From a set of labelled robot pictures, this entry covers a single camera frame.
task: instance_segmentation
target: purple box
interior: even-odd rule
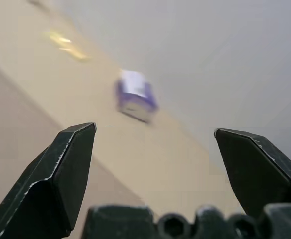
[[[116,97],[119,111],[143,122],[151,122],[158,108],[150,83],[136,71],[121,72]]]

